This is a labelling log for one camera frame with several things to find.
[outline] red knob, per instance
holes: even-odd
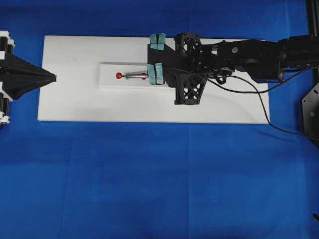
[[[116,78],[117,78],[117,79],[120,79],[120,78],[122,78],[122,77],[123,77],[123,75],[122,75],[121,72],[116,73]]]
[[[142,73],[142,75],[146,75],[146,73]],[[146,77],[142,77],[142,80],[146,80]]]

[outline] red ball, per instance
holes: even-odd
[[[123,77],[123,75],[122,75],[121,72],[116,73],[116,78],[117,78],[117,79],[120,79],[120,78],[122,78],[122,77]]]

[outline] blue background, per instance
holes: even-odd
[[[308,33],[303,0],[1,0],[0,9],[15,55],[38,66],[46,34]],[[301,130],[311,87],[306,73],[271,92],[272,122]],[[305,138],[268,125],[38,122],[38,99],[35,90],[13,102],[0,131],[1,239],[319,236],[319,150]]]

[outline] white board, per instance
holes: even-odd
[[[221,40],[203,39],[202,43]],[[226,92],[207,83],[199,105],[176,106],[175,91],[167,86],[150,86],[147,80],[124,80],[122,85],[115,73],[118,69],[130,72],[132,66],[145,69],[148,43],[149,38],[144,37],[46,36],[42,67],[56,74],[57,82],[41,88],[38,119],[267,123],[255,94]],[[166,43],[174,48],[172,38]],[[250,80],[259,90],[268,87],[253,82],[247,73],[234,75]],[[228,79],[223,86],[253,90],[236,79]],[[268,94],[263,94],[263,100],[269,113]]]

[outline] black cable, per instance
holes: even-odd
[[[216,82],[213,82],[212,80],[210,80],[210,79],[208,79],[208,78],[206,78],[206,77],[204,77],[204,76],[201,76],[201,75],[199,75],[199,74],[193,73],[193,72],[181,70],[181,69],[178,69],[178,68],[165,68],[165,69],[172,69],[172,70],[178,70],[178,71],[181,71],[181,72],[189,73],[189,74],[195,75],[195,76],[197,76],[197,77],[200,77],[200,78],[202,78],[202,79],[206,79],[206,80],[208,80],[209,82],[211,82],[211,83],[213,83],[213,84],[215,84],[215,85],[218,85]],[[281,132],[285,132],[285,133],[289,133],[289,134],[294,134],[294,135],[299,135],[299,136],[303,136],[303,137],[306,137],[306,138],[311,138],[311,139],[313,139],[313,140],[319,141],[319,138],[307,136],[307,135],[305,135],[305,134],[303,134],[303,133],[298,133],[298,132],[289,131],[289,130],[286,130],[286,129],[283,129],[283,128],[279,128],[279,127],[273,125],[273,124],[270,122],[269,118],[268,118],[267,111],[266,111],[266,108],[265,108],[263,99],[261,98],[261,92],[259,92],[258,89],[257,89],[252,83],[250,83],[249,81],[247,81],[247,80],[245,80],[245,79],[243,79],[243,78],[241,78],[241,77],[238,77],[238,76],[232,76],[232,77],[237,78],[237,79],[239,79],[239,80],[242,80],[242,81],[246,82],[247,84],[251,85],[251,86],[255,89],[255,93],[258,94],[259,99],[260,99],[260,102],[261,102],[261,104],[262,104],[262,107],[263,107],[263,110],[264,110],[264,114],[265,114],[266,120],[267,120],[268,124],[269,124],[271,127],[273,127],[274,129],[277,129],[277,130],[279,130],[279,131],[281,131]],[[233,91],[233,90],[230,90],[230,89],[227,89],[227,88],[224,88],[224,89],[225,89],[226,91],[230,91],[230,92],[242,93],[242,92]]]
[[[245,79],[243,79],[243,78],[241,78],[241,77],[236,77],[236,78],[237,78],[237,79],[240,79],[240,80],[242,80],[242,81],[244,81],[244,82],[246,82],[246,83],[249,84],[249,85],[251,85],[251,86],[255,89],[255,91],[258,92],[258,89],[257,89],[252,83],[250,83],[249,81],[247,81],[247,80],[245,80]],[[304,136],[304,137],[306,137],[306,138],[311,138],[311,139],[314,139],[314,140],[318,140],[318,141],[319,141],[319,138],[314,138],[314,137],[311,137],[311,136],[307,136],[307,135],[305,135],[305,134],[303,134],[303,133],[298,133],[298,132],[289,131],[289,130],[286,130],[286,129],[283,129],[283,128],[279,128],[279,127],[273,125],[273,124],[270,122],[269,118],[268,118],[267,111],[266,111],[266,108],[265,108],[263,99],[261,98],[261,94],[258,93],[258,96],[259,96],[261,105],[263,106],[263,110],[264,110],[264,114],[265,114],[266,120],[267,120],[268,124],[269,124],[272,128],[275,128],[275,129],[277,129],[277,130],[279,130],[279,131],[281,131],[281,132],[290,133],[290,134],[295,134],[295,135],[299,135],[299,136]]]
[[[231,90],[231,89],[228,89],[228,88],[225,88],[221,85],[219,85],[218,83],[216,82],[213,82],[212,80],[210,80],[209,78],[207,77],[204,77],[204,76],[201,76],[201,77],[204,77],[205,79],[207,79],[209,82],[213,83],[214,85],[216,85],[217,87],[223,89],[223,90],[226,90],[226,91],[230,91],[230,92],[234,92],[234,93],[241,93],[241,94],[263,94],[263,93],[266,93],[266,92],[270,92],[276,88],[278,88],[279,86],[282,86],[283,84],[286,84],[287,82],[289,82],[290,80],[292,80],[293,78],[301,75],[302,73],[308,71],[308,70],[311,70],[311,69],[315,69],[315,68],[319,68],[319,66],[313,66],[313,67],[308,67],[308,68],[305,68],[304,70],[301,70],[300,72],[294,74],[293,76],[289,77],[288,79],[284,80],[283,82],[267,89],[267,90],[264,90],[264,91],[237,91],[237,90]],[[178,71],[183,71],[183,72],[186,72],[186,73],[190,73],[190,74],[193,74],[193,75],[196,75],[196,76],[200,76],[199,74],[196,74],[196,73],[193,73],[193,72],[189,72],[189,71],[185,71],[185,70],[181,70],[181,69],[178,69],[178,68],[169,68],[169,67],[165,67],[165,69],[171,69],[171,70],[178,70]],[[229,78],[238,78],[238,76],[227,76]]]

